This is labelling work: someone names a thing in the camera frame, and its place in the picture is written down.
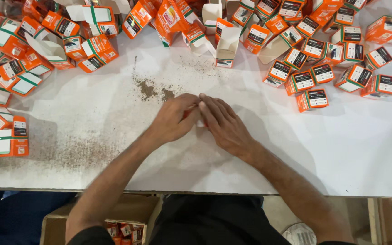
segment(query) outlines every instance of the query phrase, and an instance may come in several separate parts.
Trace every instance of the left hand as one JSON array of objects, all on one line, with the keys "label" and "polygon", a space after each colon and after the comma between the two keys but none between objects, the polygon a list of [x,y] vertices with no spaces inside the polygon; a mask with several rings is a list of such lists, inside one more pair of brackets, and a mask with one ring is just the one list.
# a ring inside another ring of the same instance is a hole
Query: left hand
[{"label": "left hand", "polygon": [[190,114],[183,119],[184,112],[193,105],[198,105],[200,99],[196,95],[182,94],[167,100],[145,134],[155,141],[157,147],[167,142],[175,141],[186,135],[200,119],[199,107],[193,107]]}]

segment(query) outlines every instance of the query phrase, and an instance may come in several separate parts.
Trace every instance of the white table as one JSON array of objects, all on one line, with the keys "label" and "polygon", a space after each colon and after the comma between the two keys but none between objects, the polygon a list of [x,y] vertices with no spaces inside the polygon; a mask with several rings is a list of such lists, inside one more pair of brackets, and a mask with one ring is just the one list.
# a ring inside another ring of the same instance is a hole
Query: white table
[{"label": "white table", "polygon": [[[392,0],[361,10],[355,24],[365,32],[383,14],[392,15]],[[225,69],[209,53],[193,56],[180,36],[162,47],[149,27],[132,41],[121,34],[112,42],[120,57],[100,70],[58,71],[30,96],[14,96],[9,109],[28,121],[30,156],[0,158],[0,188],[84,189],[150,124],[168,90],[223,98],[256,139],[324,194],[392,197],[392,97],[370,100],[328,83],[319,88],[329,107],[299,113],[283,88],[261,82],[269,65],[242,45],[233,69]],[[392,55],[392,45],[385,47]],[[392,63],[378,73],[392,75]],[[143,83],[157,95],[143,94]],[[276,193],[196,128],[149,156],[126,189]]]}]

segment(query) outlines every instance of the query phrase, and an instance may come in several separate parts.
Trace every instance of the hand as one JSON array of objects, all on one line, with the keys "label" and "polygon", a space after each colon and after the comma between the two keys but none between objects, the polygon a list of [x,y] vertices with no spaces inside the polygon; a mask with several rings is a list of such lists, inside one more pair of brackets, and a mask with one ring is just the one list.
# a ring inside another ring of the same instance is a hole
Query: hand
[{"label": "hand", "polygon": [[249,163],[259,143],[252,138],[232,108],[219,98],[200,94],[199,108],[218,146]]},{"label": "hand", "polygon": [[157,148],[186,135],[201,116],[197,106],[193,107],[188,116],[183,119],[184,112],[199,102],[200,99],[192,94],[182,94],[167,100],[146,130],[145,135],[154,141]]}]

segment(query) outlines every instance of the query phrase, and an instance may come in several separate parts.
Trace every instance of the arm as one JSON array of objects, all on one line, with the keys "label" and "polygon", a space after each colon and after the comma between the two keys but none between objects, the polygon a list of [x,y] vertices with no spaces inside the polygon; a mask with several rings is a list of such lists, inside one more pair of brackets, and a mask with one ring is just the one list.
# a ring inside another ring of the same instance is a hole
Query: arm
[{"label": "arm", "polygon": [[301,175],[254,140],[227,103],[204,94],[199,97],[199,108],[216,143],[263,174],[291,211],[314,231],[318,243],[353,242],[341,214]]},{"label": "arm", "polygon": [[152,125],[96,177],[74,206],[66,222],[66,243],[80,231],[102,225],[144,159],[162,144],[175,141],[191,130],[199,119],[199,108],[195,107],[182,118],[184,111],[198,103],[199,98],[191,94],[164,103]]}]

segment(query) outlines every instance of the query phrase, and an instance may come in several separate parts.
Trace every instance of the right hand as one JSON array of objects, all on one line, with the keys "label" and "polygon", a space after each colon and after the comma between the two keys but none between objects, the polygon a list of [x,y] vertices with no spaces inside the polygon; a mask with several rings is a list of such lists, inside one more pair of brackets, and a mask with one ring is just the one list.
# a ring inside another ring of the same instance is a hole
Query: right hand
[{"label": "right hand", "polygon": [[219,98],[211,98],[203,93],[199,98],[202,100],[199,102],[199,109],[217,145],[249,163],[252,151],[259,142],[249,134],[240,117]]}]

